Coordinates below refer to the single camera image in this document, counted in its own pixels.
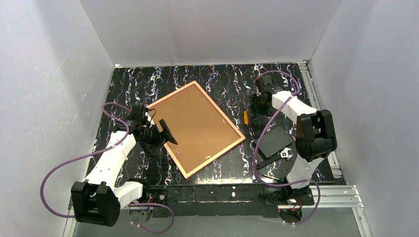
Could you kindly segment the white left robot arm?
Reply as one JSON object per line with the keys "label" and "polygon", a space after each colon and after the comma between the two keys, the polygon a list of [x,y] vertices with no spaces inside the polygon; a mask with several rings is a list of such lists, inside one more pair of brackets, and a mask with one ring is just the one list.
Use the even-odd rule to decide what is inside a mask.
{"label": "white left robot arm", "polygon": [[126,120],[115,118],[105,152],[93,170],[71,188],[75,220],[82,223],[111,227],[116,224],[121,210],[135,201],[145,200],[149,183],[145,179],[129,178],[115,186],[120,169],[131,150],[140,145],[150,155],[167,142],[177,144],[166,121],[154,121],[151,110],[134,106]]}

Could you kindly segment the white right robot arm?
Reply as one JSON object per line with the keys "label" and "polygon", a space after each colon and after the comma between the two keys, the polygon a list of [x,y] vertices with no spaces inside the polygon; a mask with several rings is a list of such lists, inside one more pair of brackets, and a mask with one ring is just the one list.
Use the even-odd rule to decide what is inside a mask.
{"label": "white right robot arm", "polygon": [[261,74],[254,79],[254,84],[262,97],[262,104],[275,110],[256,142],[253,156],[257,155],[260,143],[268,127],[279,113],[283,113],[296,125],[295,148],[296,160],[281,184],[271,184],[288,193],[302,191],[312,182],[311,178],[317,166],[329,154],[337,149],[337,140],[332,113],[329,110],[318,110],[298,99],[300,86],[293,76],[289,78],[295,84],[295,92],[284,89],[274,90]]}

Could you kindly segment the pink picture frame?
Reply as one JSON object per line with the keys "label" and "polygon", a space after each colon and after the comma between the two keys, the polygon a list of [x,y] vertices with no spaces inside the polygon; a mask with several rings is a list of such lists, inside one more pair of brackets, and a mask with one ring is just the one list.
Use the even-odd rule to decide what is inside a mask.
{"label": "pink picture frame", "polygon": [[193,81],[147,106],[164,119],[177,144],[164,145],[185,179],[245,140],[205,90]]}

